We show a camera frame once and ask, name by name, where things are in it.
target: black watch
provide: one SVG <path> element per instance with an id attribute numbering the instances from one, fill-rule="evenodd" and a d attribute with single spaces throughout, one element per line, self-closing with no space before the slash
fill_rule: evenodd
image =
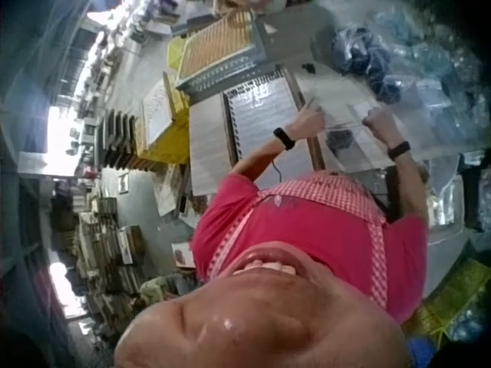
<path id="1" fill-rule="evenodd" d="M 276 138 L 282 141 L 287 151 L 295 147 L 295 141 L 292 140 L 292 138 L 290 138 L 282 128 L 276 128 L 273 131 L 273 134 L 275 134 Z"/>
<path id="2" fill-rule="evenodd" d="M 387 151 L 387 154 L 389 155 L 389 158 L 392 160 L 392 161 L 395 161 L 395 159 L 397 157 L 399 157 L 400 155 L 403 155 L 405 154 L 406 152 L 408 152 L 409 150 L 411 149 L 411 146 L 409 145 L 409 142 L 407 142 L 406 140 L 403 141 L 401 144 L 399 144 L 398 146 L 395 146 L 394 148 L 392 149 L 389 149 Z"/>

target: wire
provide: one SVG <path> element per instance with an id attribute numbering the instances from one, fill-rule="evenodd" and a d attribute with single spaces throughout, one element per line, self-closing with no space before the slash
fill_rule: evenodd
<path id="1" fill-rule="evenodd" d="M 273 167 L 275 168 L 276 172 L 277 172 L 277 173 L 278 173 L 278 175 L 279 175 L 279 182 L 282 182 L 282 179 L 283 179 L 282 172 L 281 172 L 281 171 L 279 171 L 278 167 L 276 167 L 276 164 L 275 164 L 275 162 L 274 162 L 274 161 L 272 162 L 272 164 L 273 164 Z"/>

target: hand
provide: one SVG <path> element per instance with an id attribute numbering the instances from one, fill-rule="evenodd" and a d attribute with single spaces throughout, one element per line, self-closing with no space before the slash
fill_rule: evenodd
<path id="1" fill-rule="evenodd" d="M 311 107 L 310 100 L 298 112 L 295 121 L 285 127 L 285 132 L 291 140 L 315 138 L 325 129 L 324 113 L 320 107 Z"/>
<path id="2" fill-rule="evenodd" d="M 388 149 L 397 147 L 404 141 L 396 126 L 394 117 L 379 107 L 368 111 L 368 116 L 363 119 L 362 123 Z"/>

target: pink shirt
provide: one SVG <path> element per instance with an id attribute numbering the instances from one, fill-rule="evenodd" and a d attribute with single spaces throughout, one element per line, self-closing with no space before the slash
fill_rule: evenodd
<path id="1" fill-rule="evenodd" d="M 238 216 L 255 200 L 257 186 L 231 174 L 219 188 L 193 236 L 191 249 L 201 278 Z M 294 245 L 327 265 L 340 279 L 369 295 L 371 240 L 367 224 L 339 209 L 295 197 L 269 197 L 258 205 L 227 256 L 223 268 L 247 248 L 270 241 Z M 398 322 L 419 306 L 426 275 L 427 227 L 407 216 L 384 226 L 387 312 Z"/>

